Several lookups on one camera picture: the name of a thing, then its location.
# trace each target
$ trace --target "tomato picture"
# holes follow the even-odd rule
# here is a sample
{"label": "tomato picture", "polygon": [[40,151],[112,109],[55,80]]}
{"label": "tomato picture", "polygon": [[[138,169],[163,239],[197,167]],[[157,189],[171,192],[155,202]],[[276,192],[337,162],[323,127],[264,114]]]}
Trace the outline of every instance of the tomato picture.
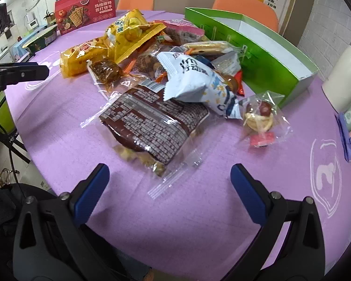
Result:
{"label": "tomato picture", "polygon": [[63,18],[63,17],[65,17],[66,16],[66,11],[65,10],[60,10],[59,11],[59,16],[61,17],[61,18]]}

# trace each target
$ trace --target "white snack bag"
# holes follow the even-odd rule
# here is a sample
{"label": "white snack bag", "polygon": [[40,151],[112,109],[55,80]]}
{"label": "white snack bag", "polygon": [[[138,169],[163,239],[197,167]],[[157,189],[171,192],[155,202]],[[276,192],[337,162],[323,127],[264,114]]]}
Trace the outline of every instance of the white snack bag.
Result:
{"label": "white snack bag", "polygon": [[211,68],[183,53],[162,52],[157,59],[168,73],[164,101],[204,103],[218,115],[242,119],[238,98]]}

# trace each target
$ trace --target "green box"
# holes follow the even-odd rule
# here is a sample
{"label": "green box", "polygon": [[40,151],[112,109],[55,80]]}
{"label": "green box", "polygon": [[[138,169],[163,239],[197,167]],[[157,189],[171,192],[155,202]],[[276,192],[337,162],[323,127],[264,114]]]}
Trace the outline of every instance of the green box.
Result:
{"label": "green box", "polygon": [[255,92],[285,95],[281,106],[294,100],[313,81],[318,67],[276,32],[242,14],[186,8],[185,19],[205,30],[210,40],[247,46],[242,61],[243,80]]}

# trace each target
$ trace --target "purple tablecloth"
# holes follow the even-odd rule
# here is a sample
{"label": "purple tablecloth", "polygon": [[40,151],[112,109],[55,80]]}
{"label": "purple tablecloth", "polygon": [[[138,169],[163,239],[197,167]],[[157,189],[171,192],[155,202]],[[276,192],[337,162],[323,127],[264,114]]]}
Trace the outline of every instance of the purple tablecloth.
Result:
{"label": "purple tablecloth", "polygon": [[[148,20],[182,15],[145,11]],[[325,237],[327,264],[344,251],[351,227],[351,166],[343,156],[334,110],[314,80],[284,109],[293,135],[265,149],[238,143],[241,127],[227,121],[218,146],[183,185],[161,200],[147,195],[146,175],[122,162],[95,126],[80,122],[104,104],[88,74],[63,79],[59,52],[101,36],[113,20],[59,37],[32,61],[47,64],[54,78],[34,89],[20,83],[6,90],[23,142],[40,172],[57,192],[71,191],[98,163],[111,180],[89,226],[130,256],[162,271],[199,280],[220,280],[240,258],[259,227],[251,222],[229,180],[242,163],[269,191],[288,199],[316,200]],[[283,242],[284,227],[277,243]],[[274,261],[276,246],[266,265]]]}

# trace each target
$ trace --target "floor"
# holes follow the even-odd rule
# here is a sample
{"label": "floor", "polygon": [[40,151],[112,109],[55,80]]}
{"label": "floor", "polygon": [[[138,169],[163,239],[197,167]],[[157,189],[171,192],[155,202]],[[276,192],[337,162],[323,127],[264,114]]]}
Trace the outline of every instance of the floor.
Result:
{"label": "floor", "polygon": [[[16,148],[27,158],[31,159],[30,155],[26,151],[20,149],[19,147],[16,147]],[[40,187],[44,190],[48,190],[51,188],[46,182],[46,180],[44,179],[44,177],[41,175],[40,171],[35,166],[32,160],[30,164],[27,164],[22,159],[17,157],[15,154],[13,154],[12,156],[13,156],[14,167],[16,170],[19,171],[19,174],[17,174],[17,179],[20,183]],[[0,142],[0,172],[4,168],[11,170],[9,151],[8,151],[8,148]],[[10,183],[15,183],[13,174],[11,174]],[[185,278],[170,276],[158,270],[154,270],[154,281],[190,281],[190,280]]]}

